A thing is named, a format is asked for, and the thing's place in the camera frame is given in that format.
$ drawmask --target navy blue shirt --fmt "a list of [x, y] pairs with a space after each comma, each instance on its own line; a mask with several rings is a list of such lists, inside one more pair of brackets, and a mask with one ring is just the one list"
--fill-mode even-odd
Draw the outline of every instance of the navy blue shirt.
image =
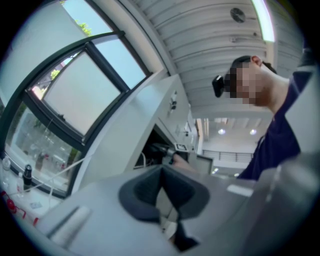
[[[309, 62], [303, 61], [305, 64], [302, 63], [299, 67], [310, 65], [310, 58], [306, 58], [305, 54], [302, 59], [308, 59]], [[275, 168], [284, 160], [300, 153], [298, 141], [285, 117], [286, 112], [305, 88], [312, 74], [303, 68], [302, 71], [299, 71], [299, 67], [290, 78], [288, 93], [283, 105], [275, 113], [265, 135], [258, 141], [251, 162], [238, 176], [238, 179], [258, 180], [263, 170]]]

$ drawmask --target sky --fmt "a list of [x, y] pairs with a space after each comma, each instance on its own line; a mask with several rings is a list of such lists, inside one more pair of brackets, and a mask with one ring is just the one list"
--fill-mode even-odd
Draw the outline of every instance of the sky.
[[[86, 23], [92, 35], [112, 32], [85, 0], [66, 0], [63, 7], [78, 23]], [[145, 74], [120, 40], [107, 41], [96, 46], [129, 88], [133, 88], [145, 78]]]

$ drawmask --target ceiling light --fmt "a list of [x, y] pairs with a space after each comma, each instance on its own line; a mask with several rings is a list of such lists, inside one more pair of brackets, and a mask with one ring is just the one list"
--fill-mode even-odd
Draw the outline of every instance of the ceiling light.
[[274, 28], [272, 27], [270, 14], [264, 0], [252, 0], [252, 3], [259, 18], [263, 40], [274, 42]]
[[218, 134], [220, 134], [220, 135], [225, 134], [225, 133], [226, 133], [226, 131], [224, 129], [218, 130]]

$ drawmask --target window frame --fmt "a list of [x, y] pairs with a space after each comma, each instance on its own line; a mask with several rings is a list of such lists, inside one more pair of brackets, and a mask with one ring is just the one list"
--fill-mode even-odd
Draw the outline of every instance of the window frame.
[[[121, 30], [117, 27], [117, 25], [108, 17], [108, 15], [93, 1], [93, 0], [85, 0], [87, 4], [106, 22], [109, 27], [114, 31], [114, 32], [120, 32]], [[136, 52], [136, 50], [133, 48], [129, 40], [123, 36], [120, 38], [124, 46], [127, 48], [127, 50], [131, 53], [132, 57], [135, 59], [135, 61], [138, 63], [140, 66], [141, 70], [145, 74], [146, 77], [149, 77], [152, 75], [152, 72], [150, 72], [147, 68], [147, 66], [144, 64], [142, 61], [141, 57], [139, 54]]]
[[[0, 118], [0, 157], [3, 159], [7, 155], [5, 152], [5, 147], [8, 132], [15, 114], [19, 109], [21, 103], [23, 102], [31, 110], [35, 117], [40, 120], [42, 124], [48, 126], [49, 122], [51, 122], [49, 130], [52, 131], [58, 138], [68, 143], [71, 147], [80, 151], [81, 154], [79, 158], [83, 159], [88, 153], [88, 150], [97, 137], [98, 133], [104, 127], [112, 114], [129, 97], [129, 95], [152, 74], [149, 72], [148, 75], [146, 75], [146, 77], [140, 83], [138, 83], [133, 89], [130, 89], [95, 46], [95, 44], [105, 41], [117, 39], [121, 40], [122, 38], [124, 38], [124, 35], [125, 32], [123, 31], [113, 31], [86, 37], [60, 49], [59, 51], [55, 52], [47, 59], [45, 59], [43, 62], [41, 62], [36, 68], [34, 68], [14, 91]], [[92, 61], [97, 64], [97, 66], [106, 75], [106, 77], [120, 91], [120, 95], [116, 99], [114, 99], [113, 102], [109, 106], [107, 106], [106, 109], [100, 114], [100, 116], [96, 119], [96, 121], [92, 124], [92, 126], [86, 133], [85, 137], [79, 136], [79, 133], [77, 133], [75, 129], [66, 124], [66, 122], [62, 121], [58, 117], [57, 113], [52, 111], [44, 101], [41, 101], [32, 92], [32, 88], [34, 85], [36, 85], [37, 81], [48, 74], [50, 70], [52, 70], [72, 54], [79, 53], [81, 51], [85, 51], [90, 56]], [[63, 71], [68, 67], [68, 65], [72, 63], [76, 58], [77, 56], [75, 56], [68, 64], [66, 64], [57, 76], [62, 74]], [[69, 180], [67, 191], [54, 188], [52, 192], [54, 196], [64, 199], [65, 197], [71, 195], [71, 191], [80, 166], [81, 163], [74, 167]], [[12, 161], [11, 169], [15, 174], [24, 171], [23, 166], [18, 166], [14, 161]], [[41, 181], [32, 177], [33, 186], [39, 185], [40, 183]], [[51, 191], [51, 188], [45, 184], [42, 184], [38, 188], [48, 194]]]

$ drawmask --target white ceiling panel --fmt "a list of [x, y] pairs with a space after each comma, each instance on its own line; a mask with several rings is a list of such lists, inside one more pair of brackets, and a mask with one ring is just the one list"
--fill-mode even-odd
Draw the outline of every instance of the white ceiling panel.
[[[212, 80], [243, 55], [267, 57], [251, 0], [132, 0], [163, 40], [184, 85], [194, 118], [230, 118], [232, 129], [266, 129], [272, 113], [242, 104], [225, 93], [216, 98]], [[302, 36], [274, 0], [267, 0], [276, 33], [276, 70], [289, 77], [302, 54]], [[236, 22], [231, 9], [245, 15]]]

